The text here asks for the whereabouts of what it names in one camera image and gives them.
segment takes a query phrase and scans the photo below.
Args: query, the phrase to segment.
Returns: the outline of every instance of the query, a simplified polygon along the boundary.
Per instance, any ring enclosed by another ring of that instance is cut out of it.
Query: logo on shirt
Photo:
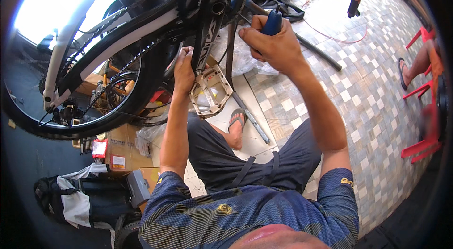
[[[232,210],[233,210],[233,209],[232,209],[229,205],[227,205],[227,204],[220,204],[220,205],[217,207],[217,209],[218,209],[219,211],[223,212],[224,214],[227,214],[227,215],[228,215],[228,214],[231,214],[231,212],[232,212]]]
[[[342,184],[351,184],[351,187],[354,186],[354,182],[351,180],[348,180],[348,178],[342,178],[340,183]]]

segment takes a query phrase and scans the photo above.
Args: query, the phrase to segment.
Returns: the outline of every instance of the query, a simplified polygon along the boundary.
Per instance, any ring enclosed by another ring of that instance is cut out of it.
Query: foot
[[[237,117],[240,117],[242,119],[242,122],[245,122],[245,117],[243,114],[237,114],[231,117],[230,123],[235,120]],[[240,150],[242,148],[242,126],[241,122],[236,120],[233,125],[230,126],[230,135],[231,135],[231,140],[228,142],[231,148],[235,150]]]
[[[406,86],[410,84],[410,79],[409,79],[409,69],[407,68],[407,65],[404,65],[405,62],[403,59],[399,60],[399,68],[401,68],[401,71],[403,72],[403,81]]]

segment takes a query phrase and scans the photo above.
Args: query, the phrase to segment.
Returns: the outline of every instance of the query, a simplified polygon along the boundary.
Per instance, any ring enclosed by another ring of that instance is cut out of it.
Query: tiled floor
[[[305,21],[293,24],[293,29],[338,61],[343,69],[336,72],[318,55],[303,49],[306,60],[318,77],[327,95],[343,117],[347,133],[354,192],[360,218],[359,236],[380,224],[411,193],[423,173],[429,158],[411,164],[411,158],[400,158],[401,150],[417,142],[417,118],[421,107],[430,102],[429,92],[422,101],[414,96],[402,99],[397,59],[403,57],[409,64],[422,45],[417,40],[409,50],[405,45],[421,27],[421,23],[403,0],[361,0],[361,15],[348,19],[350,0],[292,0],[304,7]],[[343,41],[329,39],[326,35]],[[247,53],[235,48],[237,55]],[[256,116],[267,135],[275,144],[260,145],[262,139],[249,125],[244,136],[247,145],[257,144],[256,149],[242,150],[242,159],[257,156],[263,163],[271,158],[270,150],[282,147],[293,130],[308,118],[302,96],[284,75],[258,74],[254,68],[245,74],[248,84],[240,82],[235,88],[244,95],[255,95],[256,101],[245,96],[247,105]],[[417,76],[409,91],[426,82]],[[226,108],[212,122],[226,129],[231,110]],[[203,185],[189,165],[186,183],[193,195],[204,194]],[[303,194],[316,199],[320,167],[316,169]]]

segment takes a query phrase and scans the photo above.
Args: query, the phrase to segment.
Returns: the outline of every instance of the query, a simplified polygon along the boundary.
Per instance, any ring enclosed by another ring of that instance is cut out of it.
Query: sunlight
[[[15,20],[15,27],[32,42],[52,34],[54,28],[61,29],[68,23],[74,10],[83,0],[24,0]],[[89,30],[102,20],[107,8],[115,0],[96,0],[87,12],[80,30]]]

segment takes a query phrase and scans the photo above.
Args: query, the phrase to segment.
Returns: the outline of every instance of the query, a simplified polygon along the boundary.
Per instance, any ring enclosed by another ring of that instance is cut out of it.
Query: blue shirt
[[[318,199],[295,190],[249,185],[192,198],[178,174],[161,174],[139,230],[143,248],[228,248],[269,224],[318,237],[332,248],[353,248],[359,219],[352,173],[336,168],[319,181]]]

